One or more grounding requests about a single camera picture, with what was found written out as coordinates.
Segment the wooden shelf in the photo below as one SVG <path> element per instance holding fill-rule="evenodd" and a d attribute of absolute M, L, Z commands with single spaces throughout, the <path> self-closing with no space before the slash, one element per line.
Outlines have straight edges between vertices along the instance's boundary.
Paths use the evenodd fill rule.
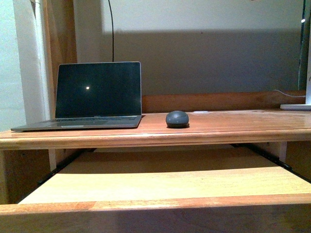
<path fill-rule="evenodd" d="M 89 152 L 2 206 L 0 229 L 308 232 L 310 209 L 310 183 L 246 148 Z"/>
<path fill-rule="evenodd" d="M 201 199 L 198 206 L 210 206 L 212 198 L 219 198 L 217 206 L 228 206 L 233 197 L 249 196 L 264 197 L 261 204 L 280 204 L 284 195 L 298 195 L 296 202 L 306 195 L 311 202 L 311 184 L 246 148 L 89 152 L 21 203 L 127 201 L 123 208 L 133 208 L 185 199 Z M 249 205 L 250 200 L 232 204 Z"/>
<path fill-rule="evenodd" d="M 0 133 L 0 150 L 140 147 L 311 140 L 311 113 L 249 110 L 189 113 L 169 129 L 166 114 L 146 114 L 136 129 Z"/>

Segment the power cord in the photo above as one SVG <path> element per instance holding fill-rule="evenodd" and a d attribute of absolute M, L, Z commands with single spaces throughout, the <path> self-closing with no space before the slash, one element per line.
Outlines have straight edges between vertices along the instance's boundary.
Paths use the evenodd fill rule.
<path fill-rule="evenodd" d="M 112 27 L 112 62 L 114 62 L 115 61 L 115 34 L 114 34 L 114 29 L 113 29 L 113 17 L 112 17 L 112 9 L 111 9 L 110 0 L 108 0 L 108 3 L 109 3 L 110 15 L 111 15 L 111 27 Z"/>
<path fill-rule="evenodd" d="M 274 90 L 274 91 L 278 91 L 278 92 L 282 93 L 283 95 L 288 96 L 288 97 L 292 97 L 292 98 L 303 98 L 303 97 L 306 97 L 306 96 L 292 96 L 292 95 L 288 95 L 288 94 L 286 94 L 284 92 L 281 92 L 280 90 Z"/>

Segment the laptop keyboard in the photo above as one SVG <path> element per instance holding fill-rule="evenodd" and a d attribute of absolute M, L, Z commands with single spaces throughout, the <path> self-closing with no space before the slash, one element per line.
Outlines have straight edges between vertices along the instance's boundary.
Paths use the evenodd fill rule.
<path fill-rule="evenodd" d="M 57 122 L 71 122 L 71 121 L 97 121 L 97 120 L 134 120 L 136 116 L 122 116 L 122 117 L 88 117 L 88 118 L 68 118 L 57 119 Z"/>

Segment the pull-out shelf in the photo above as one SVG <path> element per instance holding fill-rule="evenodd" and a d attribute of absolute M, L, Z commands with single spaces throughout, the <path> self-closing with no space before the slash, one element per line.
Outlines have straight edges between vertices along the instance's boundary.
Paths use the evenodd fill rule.
<path fill-rule="evenodd" d="M 29 230 L 42 224 L 41 232 L 308 232 L 310 218 L 311 184 L 305 180 L 246 148 L 185 147 L 84 153 L 19 205 L 2 209 L 0 226 L 14 222 Z"/>

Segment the lamp base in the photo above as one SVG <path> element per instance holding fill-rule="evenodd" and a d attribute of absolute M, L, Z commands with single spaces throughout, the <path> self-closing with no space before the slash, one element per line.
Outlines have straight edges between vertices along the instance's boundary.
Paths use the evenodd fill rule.
<path fill-rule="evenodd" d="M 311 111 L 311 104 L 281 104 L 282 110 Z"/>

